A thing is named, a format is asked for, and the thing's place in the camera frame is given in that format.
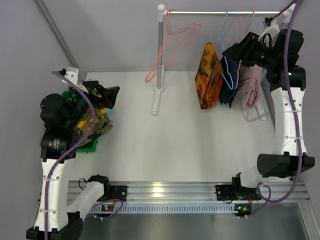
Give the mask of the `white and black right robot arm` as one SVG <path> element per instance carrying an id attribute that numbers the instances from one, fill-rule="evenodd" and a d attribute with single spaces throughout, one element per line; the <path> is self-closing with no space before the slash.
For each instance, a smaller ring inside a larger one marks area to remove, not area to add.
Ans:
<path id="1" fill-rule="evenodd" d="M 302 104 L 307 87 L 306 71 L 297 65 L 299 51 L 304 43 L 303 33 L 283 29 L 275 43 L 249 32 L 241 42 L 226 49 L 223 56 L 245 67 L 259 66 L 266 70 L 274 104 L 275 139 L 272 153 L 261 153 L 256 166 L 239 172 L 230 185 L 221 188 L 223 197 L 242 200 L 263 197 L 256 189 L 258 183 L 294 177 L 285 200 L 297 186 L 300 174 L 313 168 L 315 158 L 309 156 L 302 130 Z"/>

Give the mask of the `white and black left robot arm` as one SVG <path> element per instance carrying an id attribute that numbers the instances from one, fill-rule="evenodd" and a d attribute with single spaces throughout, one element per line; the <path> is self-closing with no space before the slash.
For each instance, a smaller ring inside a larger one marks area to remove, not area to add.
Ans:
<path id="1" fill-rule="evenodd" d="M 77 240 L 93 205 L 113 198 L 109 178 L 94 175 L 79 196 L 67 203 L 77 149 L 112 129 L 107 111 L 115 106 L 119 91 L 119 86 L 87 81 L 81 92 L 70 87 L 68 98 L 52 93 L 41 101 L 42 192 L 35 223 L 26 231 L 28 240 Z"/>

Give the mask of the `light blue trousers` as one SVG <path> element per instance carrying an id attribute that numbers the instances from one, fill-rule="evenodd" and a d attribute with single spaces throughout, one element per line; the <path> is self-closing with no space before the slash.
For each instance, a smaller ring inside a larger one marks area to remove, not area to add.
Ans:
<path id="1" fill-rule="evenodd" d="M 107 115 L 108 115 L 108 117 L 110 118 L 110 120 L 111 121 L 113 121 L 114 120 L 114 118 L 115 118 L 115 109 L 114 109 L 114 107 L 113 107 L 113 109 L 109 109 L 109 108 L 105 108 L 105 107 L 102 107 L 102 108 L 98 108 L 98 107 L 96 107 L 96 106 L 94 106 L 96 109 L 99 109 L 99 110 L 106 110 L 106 113 L 107 113 Z"/>

